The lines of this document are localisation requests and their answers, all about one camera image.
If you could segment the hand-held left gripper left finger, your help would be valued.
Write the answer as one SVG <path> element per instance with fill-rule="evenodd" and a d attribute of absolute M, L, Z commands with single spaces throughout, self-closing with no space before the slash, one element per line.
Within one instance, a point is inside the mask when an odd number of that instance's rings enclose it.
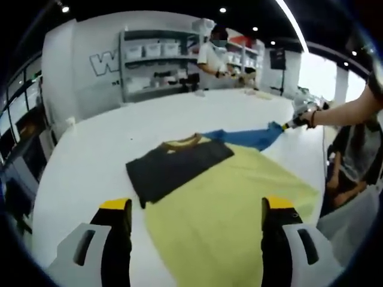
<path fill-rule="evenodd" d="M 47 273 L 58 286 L 130 286 L 131 231 L 131 199 L 106 201 L 59 243 Z"/>

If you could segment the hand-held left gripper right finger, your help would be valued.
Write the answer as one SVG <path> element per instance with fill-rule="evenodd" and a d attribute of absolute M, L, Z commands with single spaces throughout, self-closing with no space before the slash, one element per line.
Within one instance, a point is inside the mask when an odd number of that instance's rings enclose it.
<path fill-rule="evenodd" d="M 330 286 L 343 267 L 330 242 L 292 202 L 262 198 L 262 286 Z"/>

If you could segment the person's right hand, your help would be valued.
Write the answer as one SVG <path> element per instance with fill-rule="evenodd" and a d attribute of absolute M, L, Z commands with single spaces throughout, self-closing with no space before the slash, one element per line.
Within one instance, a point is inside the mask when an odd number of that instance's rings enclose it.
<path fill-rule="evenodd" d="M 300 126 L 306 126 L 307 129 L 312 128 L 312 115 L 314 111 L 306 111 L 299 116 Z"/>

